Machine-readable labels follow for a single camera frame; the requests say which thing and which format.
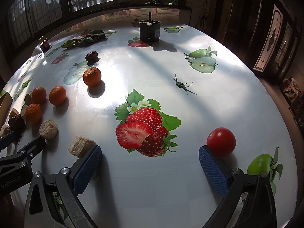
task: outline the red tomato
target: red tomato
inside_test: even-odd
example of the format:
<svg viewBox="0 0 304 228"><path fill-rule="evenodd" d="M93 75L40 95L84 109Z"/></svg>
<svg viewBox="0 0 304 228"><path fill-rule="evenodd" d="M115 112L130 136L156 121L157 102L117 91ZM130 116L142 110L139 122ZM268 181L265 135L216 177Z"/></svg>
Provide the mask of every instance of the red tomato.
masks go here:
<svg viewBox="0 0 304 228"><path fill-rule="evenodd" d="M216 128L207 138L207 146L218 157L224 157L232 153L235 144L235 136L227 128Z"/></svg>

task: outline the tangerine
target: tangerine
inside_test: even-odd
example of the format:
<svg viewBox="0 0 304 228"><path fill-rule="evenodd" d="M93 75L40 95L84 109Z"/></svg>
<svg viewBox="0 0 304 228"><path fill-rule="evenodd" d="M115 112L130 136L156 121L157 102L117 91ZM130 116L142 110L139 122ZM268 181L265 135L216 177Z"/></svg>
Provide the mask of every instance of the tangerine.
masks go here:
<svg viewBox="0 0 304 228"><path fill-rule="evenodd" d="M89 87L97 85L100 79L101 72L96 67L89 68L83 73L83 81Z"/></svg>
<svg viewBox="0 0 304 228"><path fill-rule="evenodd" d="M29 124L36 124L41 118L41 110L39 105L30 104L25 111L25 120Z"/></svg>
<svg viewBox="0 0 304 228"><path fill-rule="evenodd" d="M43 87L36 87L32 92L32 99L35 104L43 104L47 99L47 92Z"/></svg>
<svg viewBox="0 0 304 228"><path fill-rule="evenodd" d="M61 105L67 96L66 90L62 86L55 86L49 94L49 101L52 105Z"/></svg>

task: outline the white flower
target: white flower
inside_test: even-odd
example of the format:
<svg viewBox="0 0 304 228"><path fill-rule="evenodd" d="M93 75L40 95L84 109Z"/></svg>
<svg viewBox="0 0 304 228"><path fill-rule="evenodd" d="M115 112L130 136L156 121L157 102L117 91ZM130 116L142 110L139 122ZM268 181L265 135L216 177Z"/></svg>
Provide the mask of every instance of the white flower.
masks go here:
<svg viewBox="0 0 304 228"><path fill-rule="evenodd" d="M191 56L186 56L186 60L187 60L188 62L192 62L193 60L195 60L195 58L194 58L194 57L191 57Z"/></svg>
<svg viewBox="0 0 304 228"><path fill-rule="evenodd" d="M132 103L131 106L127 107L127 110L130 112L130 115L132 115L138 109L140 109L140 104Z"/></svg>
<svg viewBox="0 0 304 228"><path fill-rule="evenodd" d="M149 104L149 101L148 101L148 100L139 101L138 104L139 104L141 107L149 107L149 106L151 106L151 104Z"/></svg>

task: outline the black container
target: black container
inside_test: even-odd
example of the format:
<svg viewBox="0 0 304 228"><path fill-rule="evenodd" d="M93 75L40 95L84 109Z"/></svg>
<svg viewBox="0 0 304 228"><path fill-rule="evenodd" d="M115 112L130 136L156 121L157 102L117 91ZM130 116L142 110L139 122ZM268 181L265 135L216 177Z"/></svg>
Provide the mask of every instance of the black container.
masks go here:
<svg viewBox="0 0 304 228"><path fill-rule="evenodd" d="M149 12L149 20L139 22L140 41L153 43L159 41L159 32L161 30L160 21L152 20L152 13Z"/></svg>

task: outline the metal screw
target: metal screw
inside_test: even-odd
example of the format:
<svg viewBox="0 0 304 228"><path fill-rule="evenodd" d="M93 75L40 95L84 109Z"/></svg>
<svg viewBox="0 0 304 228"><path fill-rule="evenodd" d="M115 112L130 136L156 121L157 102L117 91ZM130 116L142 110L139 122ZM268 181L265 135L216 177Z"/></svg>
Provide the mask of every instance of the metal screw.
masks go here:
<svg viewBox="0 0 304 228"><path fill-rule="evenodd" d="M263 171L260 174L261 174L261 177L267 177L267 174Z"/></svg>
<svg viewBox="0 0 304 228"><path fill-rule="evenodd" d="M233 174L236 174L236 175L240 173L240 170L237 168L233 168L231 171Z"/></svg>
<svg viewBox="0 0 304 228"><path fill-rule="evenodd" d="M68 173L69 172L69 168L63 168L62 170L61 170L61 173L62 174L66 174L66 173Z"/></svg>
<svg viewBox="0 0 304 228"><path fill-rule="evenodd" d="M34 174L34 177L40 177L41 175L41 172L40 171L37 171L35 174Z"/></svg>

